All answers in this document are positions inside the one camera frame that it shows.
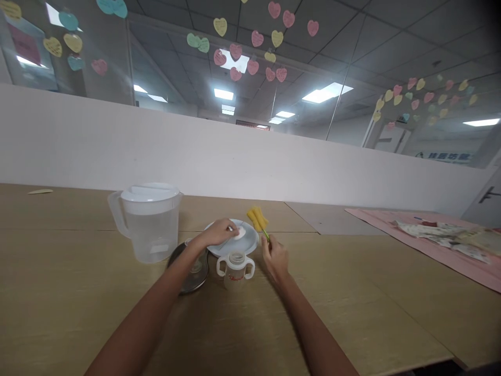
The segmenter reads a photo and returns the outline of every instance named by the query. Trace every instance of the ceiling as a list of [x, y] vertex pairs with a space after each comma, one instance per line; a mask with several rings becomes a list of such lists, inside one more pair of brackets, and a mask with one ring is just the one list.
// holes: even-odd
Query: ceiling
[[[282, 13], [288, 9], [295, 14], [289, 29], [283, 25], [282, 14], [272, 19], [268, 0], [246, 4], [238, 0], [126, 0], [129, 11], [145, 16], [129, 17], [132, 34], [171, 85], [158, 82], [158, 74], [133, 51], [134, 78], [156, 86], [155, 95], [165, 92], [169, 102], [181, 101], [177, 91], [186, 102], [218, 113], [226, 102], [215, 98], [213, 89], [226, 89], [236, 94], [232, 103], [226, 103], [236, 107], [235, 115], [266, 121], [286, 110], [296, 114], [287, 121], [301, 126], [331, 121], [337, 98], [322, 104], [301, 99], [333, 81], [353, 88], [342, 95], [334, 121], [372, 114], [379, 96], [409, 77], [424, 77], [427, 90], [440, 90], [449, 79], [456, 83], [468, 79], [475, 86], [480, 97], [477, 104], [458, 107], [448, 117], [501, 112], [497, 13], [480, 7], [476, 0], [278, 1]], [[212, 25], [215, 17], [228, 21], [223, 39]], [[314, 37], [306, 30], [311, 19], [320, 25]], [[209, 38], [208, 53], [188, 46], [187, 30]], [[261, 52], [251, 45], [253, 30], [265, 36], [258, 48]], [[284, 32], [283, 43], [275, 50], [275, 64], [262, 59], [263, 51], [273, 48], [273, 30]], [[246, 73], [233, 82], [229, 70], [215, 65], [215, 49], [229, 49], [232, 42], [242, 45], [244, 55], [257, 56], [256, 75]], [[266, 67], [274, 71], [286, 67], [285, 82], [268, 82]], [[441, 82], [436, 79], [439, 73], [444, 78]], [[427, 90], [415, 93], [416, 98]]]

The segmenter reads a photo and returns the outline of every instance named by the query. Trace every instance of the white lid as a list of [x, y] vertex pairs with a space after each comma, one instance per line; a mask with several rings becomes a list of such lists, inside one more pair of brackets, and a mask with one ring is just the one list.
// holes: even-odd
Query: white lid
[[131, 202], [156, 202], [179, 195], [176, 186], [167, 183], [145, 183], [133, 185], [121, 194], [121, 198]]

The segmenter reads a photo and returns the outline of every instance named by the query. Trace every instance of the ceiling tile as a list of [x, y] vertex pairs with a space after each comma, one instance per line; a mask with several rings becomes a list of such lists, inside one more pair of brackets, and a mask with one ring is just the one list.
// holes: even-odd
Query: ceiling tile
[[444, 44], [485, 23], [478, 0], [454, 0], [442, 5], [409, 28], [420, 37]]
[[382, 46], [355, 62], [356, 66], [382, 73], [422, 55], [434, 46], [406, 32], [401, 32]]

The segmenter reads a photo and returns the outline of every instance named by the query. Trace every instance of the white wall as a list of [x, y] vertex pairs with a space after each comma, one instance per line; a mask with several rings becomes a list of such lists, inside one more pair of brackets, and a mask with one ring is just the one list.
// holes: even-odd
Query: white wall
[[0, 181], [436, 210], [459, 216], [493, 171], [0, 84]]

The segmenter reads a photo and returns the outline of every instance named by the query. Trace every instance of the blue heart note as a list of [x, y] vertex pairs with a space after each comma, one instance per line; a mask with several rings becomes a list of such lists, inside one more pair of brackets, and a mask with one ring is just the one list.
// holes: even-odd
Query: blue heart note
[[78, 20], [73, 13], [60, 12], [59, 21], [69, 31], [78, 29]]
[[68, 65], [72, 71], [79, 71], [85, 66], [85, 62], [80, 57], [68, 56]]

